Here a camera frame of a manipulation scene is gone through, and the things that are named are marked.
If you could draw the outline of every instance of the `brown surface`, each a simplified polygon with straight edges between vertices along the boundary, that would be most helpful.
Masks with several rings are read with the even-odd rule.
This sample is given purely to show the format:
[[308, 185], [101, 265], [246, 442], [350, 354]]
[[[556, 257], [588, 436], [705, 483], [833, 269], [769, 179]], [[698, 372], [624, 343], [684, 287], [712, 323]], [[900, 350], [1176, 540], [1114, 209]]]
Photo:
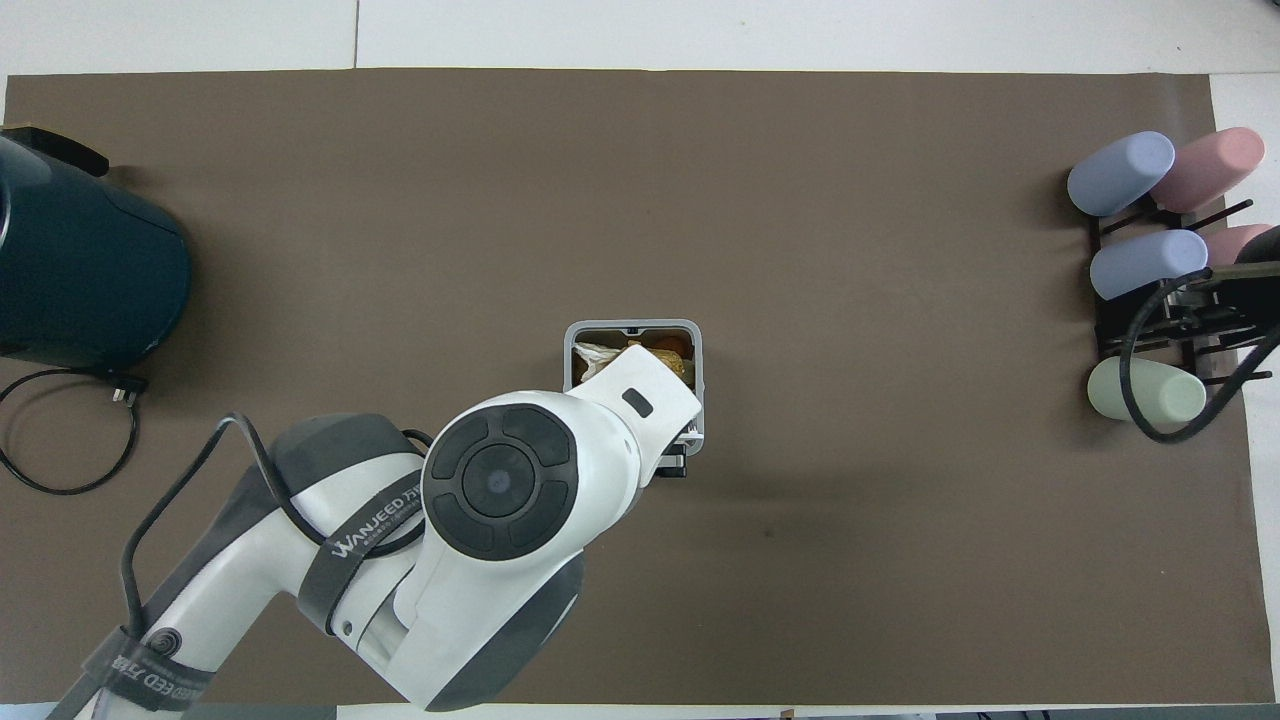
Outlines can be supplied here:
[[[0, 702], [60, 694], [123, 619], [119, 547], [223, 411], [434, 430], [556, 388], [564, 328], [609, 316], [701, 325], [712, 437], [591, 546], [503, 700], [1272, 700], [1239, 404], [1167, 448], [1083, 393], [1064, 173], [1211, 131], [1204, 77], [82, 76], [13, 78], [8, 119], [106, 154], [197, 274], [129, 469], [69, 500], [0, 482]], [[120, 439], [77, 393], [101, 397], [6, 413], [33, 470], [87, 475]], [[219, 451], [145, 587], [246, 462]], [[283, 600], [207, 697], [396, 698]]]

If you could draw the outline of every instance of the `pink cup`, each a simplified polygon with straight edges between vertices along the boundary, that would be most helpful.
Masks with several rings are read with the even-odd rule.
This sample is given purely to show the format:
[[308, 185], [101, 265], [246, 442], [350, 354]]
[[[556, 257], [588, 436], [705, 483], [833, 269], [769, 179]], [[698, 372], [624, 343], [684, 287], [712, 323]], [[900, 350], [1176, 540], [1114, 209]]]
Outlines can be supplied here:
[[1194, 213], [1247, 178], [1262, 163], [1266, 145], [1249, 128], [1228, 128], [1178, 149], [1174, 167], [1151, 188], [1172, 213]]
[[1240, 225], [1226, 228], [1213, 234], [1204, 236], [1204, 245], [1208, 246], [1208, 264], [1215, 266], [1231, 265], [1235, 256], [1254, 237], [1267, 232], [1272, 225]]

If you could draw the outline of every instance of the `white tile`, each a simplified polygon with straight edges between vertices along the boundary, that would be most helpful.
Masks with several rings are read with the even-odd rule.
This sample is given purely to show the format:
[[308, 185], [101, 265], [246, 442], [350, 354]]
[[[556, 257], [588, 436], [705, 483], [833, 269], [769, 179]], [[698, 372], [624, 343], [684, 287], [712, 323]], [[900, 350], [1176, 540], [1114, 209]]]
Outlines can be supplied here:
[[349, 68], [356, 0], [3, 0], [8, 76]]
[[358, 67], [1280, 70], [1261, 0], [364, 0]]
[[[1235, 190], [1228, 204], [1248, 197], [1254, 205], [1233, 215], [1231, 225], [1280, 224], [1280, 74], [1234, 74], [1210, 78], [1219, 129], [1251, 127], [1271, 147], [1267, 158]], [[1271, 625], [1272, 682], [1280, 688], [1280, 354], [1262, 365], [1276, 378], [1244, 386], [1253, 473], [1253, 515], [1258, 527], [1262, 594]]]

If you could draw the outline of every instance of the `blue cylindrical container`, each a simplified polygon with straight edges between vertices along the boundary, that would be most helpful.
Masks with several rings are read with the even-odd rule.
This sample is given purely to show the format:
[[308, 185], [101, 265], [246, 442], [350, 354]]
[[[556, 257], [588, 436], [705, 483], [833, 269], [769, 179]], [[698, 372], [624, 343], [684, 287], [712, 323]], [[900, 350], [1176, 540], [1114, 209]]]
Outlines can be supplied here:
[[124, 370], [169, 334], [189, 287], [169, 215], [0, 137], [0, 355]]

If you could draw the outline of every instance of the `cable connector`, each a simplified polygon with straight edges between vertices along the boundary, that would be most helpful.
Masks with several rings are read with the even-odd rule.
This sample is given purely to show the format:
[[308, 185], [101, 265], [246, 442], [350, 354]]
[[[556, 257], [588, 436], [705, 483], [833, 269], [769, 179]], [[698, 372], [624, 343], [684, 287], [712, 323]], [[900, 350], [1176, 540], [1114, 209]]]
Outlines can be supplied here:
[[102, 379], [115, 388], [115, 392], [111, 393], [111, 402], [124, 402], [125, 407], [133, 407], [138, 396], [147, 389], [147, 380], [136, 375], [110, 374]]

